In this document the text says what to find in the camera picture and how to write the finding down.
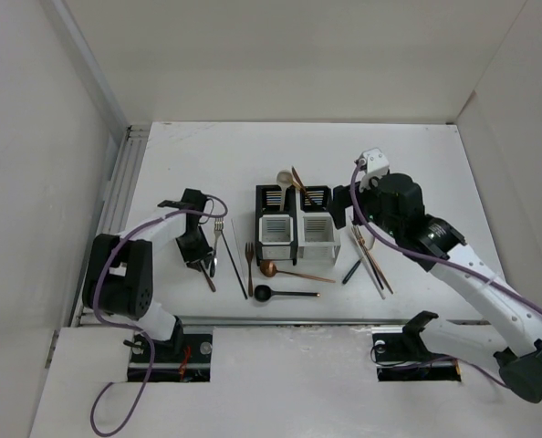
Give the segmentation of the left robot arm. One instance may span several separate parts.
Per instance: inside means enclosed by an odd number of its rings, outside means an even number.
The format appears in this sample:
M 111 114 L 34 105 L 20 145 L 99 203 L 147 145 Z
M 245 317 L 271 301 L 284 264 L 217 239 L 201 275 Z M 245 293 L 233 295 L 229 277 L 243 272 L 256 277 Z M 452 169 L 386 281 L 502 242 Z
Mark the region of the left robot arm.
M 163 201 L 144 223 L 117 235 L 97 235 L 91 247 L 83 306 L 98 321 L 112 327 L 138 329 L 151 340 L 151 350 L 162 361 L 177 360 L 183 349 L 182 322 L 153 297 L 153 258 L 176 245 L 184 265 L 193 270 L 208 266 L 214 250 L 201 219 L 214 215 L 206 205 L 214 198 L 186 189 L 179 201 Z

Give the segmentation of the black chopstick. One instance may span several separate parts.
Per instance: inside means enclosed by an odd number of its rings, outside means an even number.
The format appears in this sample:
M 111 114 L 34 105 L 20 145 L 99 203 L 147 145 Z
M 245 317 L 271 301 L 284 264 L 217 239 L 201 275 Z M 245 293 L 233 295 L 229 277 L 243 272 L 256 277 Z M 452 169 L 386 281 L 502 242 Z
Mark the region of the black chopstick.
M 231 252 L 230 245 L 228 244 L 227 239 L 226 239 L 226 237 L 225 237 L 224 231 L 221 231 L 221 237 L 223 238 L 224 246 L 225 246 L 226 252 L 227 252 L 227 254 L 228 254 L 229 258 L 230 258 L 231 265 L 232 265 L 233 270 L 234 270 L 234 272 L 235 272 L 235 277 L 236 277 L 237 282 L 238 282 L 238 285 L 239 285 L 239 287 L 240 287 L 240 289 L 241 289 L 241 291 L 242 291 L 243 297 L 244 297 L 245 300 L 248 300 L 247 291 L 246 291 L 245 286 L 244 286 L 244 284 L 243 284 L 243 280 L 242 280 L 242 278 L 241 278 L 241 276 L 240 276 L 240 274 L 239 274 L 237 265 L 236 265 L 236 263 L 235 263 L 235 259 L 234 259 L 234 257 L 233 257 L 232 252 Z

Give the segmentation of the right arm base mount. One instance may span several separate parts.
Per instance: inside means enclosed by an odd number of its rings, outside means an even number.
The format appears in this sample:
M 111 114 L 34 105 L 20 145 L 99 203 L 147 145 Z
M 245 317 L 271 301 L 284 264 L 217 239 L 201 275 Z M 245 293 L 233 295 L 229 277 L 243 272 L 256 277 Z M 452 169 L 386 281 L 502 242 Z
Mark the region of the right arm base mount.
M 372 334 L 370 358 L 379 382 L 461 382 L 457 361 L 432 353 L 421 334 L 439 316 L 422 311 L 402 326 L 379 327 Z

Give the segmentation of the copper fork right side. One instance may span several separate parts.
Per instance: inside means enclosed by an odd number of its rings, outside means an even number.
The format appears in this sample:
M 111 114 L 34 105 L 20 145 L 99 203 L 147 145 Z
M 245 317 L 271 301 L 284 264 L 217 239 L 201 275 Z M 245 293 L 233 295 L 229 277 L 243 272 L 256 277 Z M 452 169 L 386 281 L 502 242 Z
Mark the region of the copper fork right side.
M 373 247 L 375 246 L 375 242 L 376 242 L 375 237 L 373 235 L 364 235 L 363 239 L 364 239 L 364 247 L 368 251 L 371 251 Z

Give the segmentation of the beige plastic spoon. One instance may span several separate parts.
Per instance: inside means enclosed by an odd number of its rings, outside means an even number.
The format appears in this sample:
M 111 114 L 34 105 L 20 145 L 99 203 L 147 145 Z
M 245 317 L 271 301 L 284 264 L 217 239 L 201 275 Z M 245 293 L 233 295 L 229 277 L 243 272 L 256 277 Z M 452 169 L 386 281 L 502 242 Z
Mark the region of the beige plastic spoon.
M 293 176 L 292 176 L 291 171 L 288 171 L 288 170 L 280 171 L 276 176 L 276 184 L 279 186 L 280 191 L 281 191 L 279 210 L 284 211 L 285 210 L 287 190 L 293 184 Z

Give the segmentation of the copper round spoon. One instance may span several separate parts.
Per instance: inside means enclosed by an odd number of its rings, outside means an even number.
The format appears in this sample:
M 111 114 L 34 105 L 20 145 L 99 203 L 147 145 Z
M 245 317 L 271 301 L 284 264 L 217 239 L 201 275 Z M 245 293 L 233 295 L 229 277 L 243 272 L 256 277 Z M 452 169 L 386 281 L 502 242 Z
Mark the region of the copper round spoon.
M 278 274 L 281 274 L 281 275 L 305 278 L 305 279 L 324 282 L 324 283 L 330 283 L 330 284 L 335 283 L 335 281 L 333 279 L 330 279 L 330 278 L 325 278 L 325 277 L 320 277 L 320 276 L 313 276 L 313 275 L 308 275 L 308 274 L 301 274 L 301 273 L 297 273 L 297 272 L 281 270 L 281 269 L 279 269 L 277 267 L 277 265 L 274 262 L 272 262 L 270 260 L 262 261 L 260 263 L 260 265 L 259 265 L 259 271 L 266 277 L 274 277 L 274 276 L 276 276 Z

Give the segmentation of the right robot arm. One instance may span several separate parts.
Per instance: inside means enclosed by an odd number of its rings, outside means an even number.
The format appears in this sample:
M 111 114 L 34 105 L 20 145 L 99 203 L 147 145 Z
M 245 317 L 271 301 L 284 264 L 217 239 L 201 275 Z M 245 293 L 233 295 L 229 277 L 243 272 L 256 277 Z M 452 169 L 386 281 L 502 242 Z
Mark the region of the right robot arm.
M 493 272 L 442 218 L 427 214 L 422 188 L 403 173 L 352 179 L 332 192 L 328 205 L 337 228 L 353 222 L 417 263 L 475 308 L 505 341 L 490 362 L 504 385 L 527 402 L 542 401 L 542 308 Z

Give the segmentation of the black round spoon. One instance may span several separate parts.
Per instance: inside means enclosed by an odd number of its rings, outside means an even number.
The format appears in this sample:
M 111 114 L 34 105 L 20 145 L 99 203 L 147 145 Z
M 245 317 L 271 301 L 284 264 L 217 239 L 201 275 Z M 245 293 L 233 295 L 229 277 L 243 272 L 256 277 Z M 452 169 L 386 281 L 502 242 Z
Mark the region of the black round spoon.
M 259 285 L 254 289 L 254 298 L 256 301 L 264 303 L 272 297 L 320 297 L 319 293 L 313 292 L 287 292 L 275 291 L 267 285 Z

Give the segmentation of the black utensil container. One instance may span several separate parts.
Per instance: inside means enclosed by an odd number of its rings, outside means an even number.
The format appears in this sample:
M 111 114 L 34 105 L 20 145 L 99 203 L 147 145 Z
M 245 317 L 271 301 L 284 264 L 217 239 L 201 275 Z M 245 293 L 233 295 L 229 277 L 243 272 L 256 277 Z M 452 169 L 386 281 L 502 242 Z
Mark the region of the black utensil container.
M 255 187 L 255 257 L 262 261 L 297 264 L 295 189 L 285 193 L 278 185 Z

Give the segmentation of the white utensil container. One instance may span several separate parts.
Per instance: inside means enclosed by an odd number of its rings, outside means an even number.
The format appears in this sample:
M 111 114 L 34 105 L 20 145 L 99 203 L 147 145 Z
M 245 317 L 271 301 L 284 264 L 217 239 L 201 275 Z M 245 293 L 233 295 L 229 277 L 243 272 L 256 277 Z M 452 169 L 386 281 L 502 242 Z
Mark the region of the white utensil container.
M 332 192 L 326 185 L 309 186 L 306 197 L 297 193 L 297 259 L 335 265 L 341 248 L 339 231 L 328 211 Z

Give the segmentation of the aluminium frame rail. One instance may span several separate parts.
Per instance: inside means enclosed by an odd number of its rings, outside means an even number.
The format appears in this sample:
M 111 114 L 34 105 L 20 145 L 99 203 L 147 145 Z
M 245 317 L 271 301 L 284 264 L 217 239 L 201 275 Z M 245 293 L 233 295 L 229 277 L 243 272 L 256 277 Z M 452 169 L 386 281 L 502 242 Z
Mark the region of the aluminium frame rail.
M 99 194 L 86 240 L 88 254 L 97 233 L 118 232 L 127 222 L 150 127 L 127 121 L 68 3 L 42 1 L 40 4 L 109 130 Z

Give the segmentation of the dark green chopstick piece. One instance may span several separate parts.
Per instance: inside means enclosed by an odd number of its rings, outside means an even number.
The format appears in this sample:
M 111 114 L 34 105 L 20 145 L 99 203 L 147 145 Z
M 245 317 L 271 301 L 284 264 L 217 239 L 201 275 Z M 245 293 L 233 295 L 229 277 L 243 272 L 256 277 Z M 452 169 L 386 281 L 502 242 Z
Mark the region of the dark green chopstick piece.
M 351 278 L 354 276 L 358 268 L 361 266 L 362 260 L 359 258 L 354 265 L 350 268 L 350 270 L 346 273 L 346 275 L 342 278 L 341 284 L 346 285 L 351 280 Z

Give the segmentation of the brown wooden spoon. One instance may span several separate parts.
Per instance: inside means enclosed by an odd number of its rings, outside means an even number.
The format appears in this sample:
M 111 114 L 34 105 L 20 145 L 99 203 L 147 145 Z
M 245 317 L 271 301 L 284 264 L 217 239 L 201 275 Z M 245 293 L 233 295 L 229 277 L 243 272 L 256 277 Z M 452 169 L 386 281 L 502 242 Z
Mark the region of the brown wooden spoon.
M 206 268 L 204 267 L 204 264 L 203 262 L 200 262 L 199 263 L 199 267 L 201 268 L 201 271 L 203 273 L 203 276 L 208 284 L 208 287 L 210 288 L 210 290 L 215 293 L 216 292 L 216 286 L 213 282 L 213 280 L 210 278 L 209 274 L 206 272 Z

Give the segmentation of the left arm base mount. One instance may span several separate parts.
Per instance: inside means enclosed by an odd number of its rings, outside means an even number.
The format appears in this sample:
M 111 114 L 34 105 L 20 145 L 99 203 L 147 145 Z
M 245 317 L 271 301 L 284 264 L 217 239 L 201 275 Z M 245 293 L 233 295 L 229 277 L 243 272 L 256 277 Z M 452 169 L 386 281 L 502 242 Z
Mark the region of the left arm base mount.
M 132 341 L 124 340 L 130 348 L 127 382 L 142 382 L 151 358 L 146 338 L 136 334 Z M 149 382 L 200 383 L 211 378 L 213 335 L 185 333 L 173 346 L 166 341 L 154 341 L 155 357 Z

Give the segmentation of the silver metal fork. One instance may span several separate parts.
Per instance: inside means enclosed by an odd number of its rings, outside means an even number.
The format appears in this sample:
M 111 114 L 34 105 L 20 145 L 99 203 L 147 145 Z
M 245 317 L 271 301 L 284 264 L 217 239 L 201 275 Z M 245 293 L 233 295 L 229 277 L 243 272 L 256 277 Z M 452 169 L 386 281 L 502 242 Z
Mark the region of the silver metal fork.
M 222 237 L 224 230 L 224 219 L 223 218 L 217 218 L 214 220 L 214 244 L 213 244 L 213 260 L 209 267 L 209 276 L 210 278 L 214 278 L 216 274 L 216 268 L 218 264 L 218 242 L 219 239 Z

